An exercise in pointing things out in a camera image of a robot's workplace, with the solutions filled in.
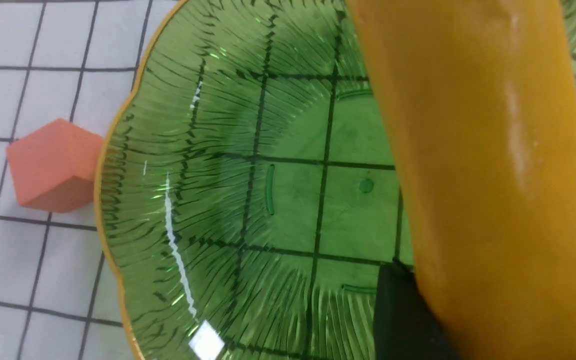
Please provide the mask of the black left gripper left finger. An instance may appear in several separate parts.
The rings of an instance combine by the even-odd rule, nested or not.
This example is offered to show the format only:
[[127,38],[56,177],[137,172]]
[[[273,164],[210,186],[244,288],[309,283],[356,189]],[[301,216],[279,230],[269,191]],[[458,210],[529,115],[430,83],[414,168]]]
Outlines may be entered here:
[[380,266],[373,321],[377,360],[458,360],[421,295],[413,271],[398,259]]

